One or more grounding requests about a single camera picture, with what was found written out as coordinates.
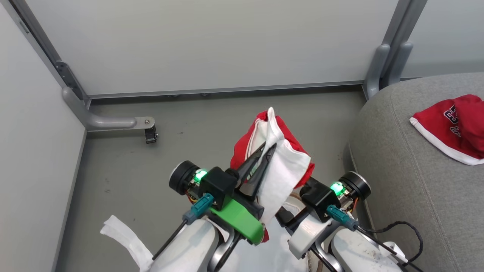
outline green led light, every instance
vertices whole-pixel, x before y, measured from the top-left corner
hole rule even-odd
[[[200,183],[200,180],[202,180],[203,176],[205,176],[206,174],[207,174],[207,171],[200,169],[199,172],[195,174],[195,176],[193,177],[193,180],[196,183]]]
[[[344,186],[341,185],[338,182],[333,183],[333,185],[331,185],[330,188],[331,188],[331,190],[333,190],[336,193],[336,196],[340,196],[340,195],[344,194],[345,191],[346,191]]]

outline teal connector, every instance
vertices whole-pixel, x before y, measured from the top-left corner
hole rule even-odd
[[[343,226],[351,231],[355,231],[358,227],[358,221],[351,218],[344,211],[338,209],[335,205],[330,205],[326,209],[326,213],[334,220],[340,222]]]
[[[201,217],[203,213],[208,210],[213,204],[213,196],[211,194],[204,194],[190,210],[186,212],[181,218],[186,220],[188,225],[191,225],[197,218]]]

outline white partition panel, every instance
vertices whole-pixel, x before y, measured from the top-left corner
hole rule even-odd
[[[55,267],[85,129],[0,3],[0,271]]]
[[[363,80],[397,0],[27,0],[89,95]]]
[[[429,0],[402,77],[484,71],[484,1]]]

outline red and white cloth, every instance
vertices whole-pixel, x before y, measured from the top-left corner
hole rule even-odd
[[[449,157],[484,164],[484,102],[467,94],[438,102],[410,118],[412,125]]]
[[[304,185],[311,176],[314,164],[311,157],[292,135],[274,109],[261,112],[249,131],[235,144],[230,167],[237,169],[264,142],[263,153],[277,144],[257,193],[264,207],[261,223],[268,224],[295,187]]]

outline gray upholstered seat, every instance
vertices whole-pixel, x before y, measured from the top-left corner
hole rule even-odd
[[[374,228],[404,220],[424,240],[415,261],[424,271],[484,271],[484,165],[467,166],[431,145],[409,118],[464,94],[484,99],[484,73],[419,78],[391,85],[363,107],[351,135],[356,170],[373,189],[367,199]],[[406,226],[379,234],[407,255],[418,240]]]

